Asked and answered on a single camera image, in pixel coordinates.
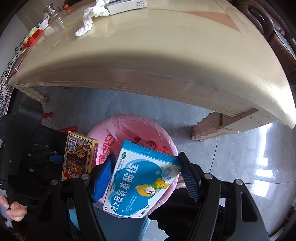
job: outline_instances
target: metal lid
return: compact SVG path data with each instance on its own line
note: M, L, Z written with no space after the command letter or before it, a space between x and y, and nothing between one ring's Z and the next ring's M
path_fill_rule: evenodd
M48 5L48 6L43 10L43 12L46 12L46 10L48 10L49 8L51 8L53 5L54 5L53 3L50 4L50 5Z

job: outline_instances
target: hand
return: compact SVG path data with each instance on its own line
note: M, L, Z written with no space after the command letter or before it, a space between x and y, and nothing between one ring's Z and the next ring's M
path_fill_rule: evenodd
M0 193L0 205L8 209L8 202L2 193ZM19 222L27 214L27 207L15 201L10 205L10 209L6 211L6 214L9 218Z

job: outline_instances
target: brown leather armchair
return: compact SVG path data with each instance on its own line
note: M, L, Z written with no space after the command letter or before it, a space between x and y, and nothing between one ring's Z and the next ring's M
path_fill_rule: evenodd
M296 84L296 42L277 11L265 0L232 0L266 38L291 84Z

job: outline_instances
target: patterned fabric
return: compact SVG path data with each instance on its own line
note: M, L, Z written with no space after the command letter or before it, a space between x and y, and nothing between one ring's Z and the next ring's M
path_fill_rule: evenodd
M10 97L13 91L13 87L11 85L7 85L5 79L17 57L24 51L20 48L21 46L22 42L15 48L15 53L8 62L6 69L0 78L0 117L7 114Z

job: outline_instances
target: pink trash bag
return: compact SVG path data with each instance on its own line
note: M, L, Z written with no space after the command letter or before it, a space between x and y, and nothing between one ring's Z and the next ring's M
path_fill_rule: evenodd
M118 157L124 140L137 144L143 139L152 142L156 151L172 156L178 155L177 148L168 133L152 120L139 115L122 114L107 118L96 125L87 136L100 141L96 165L104 163L110 152ZM177 182L178 176L147 215L168 200ZM99 202L104 203L105 197L106 193L103 198L99 199Z

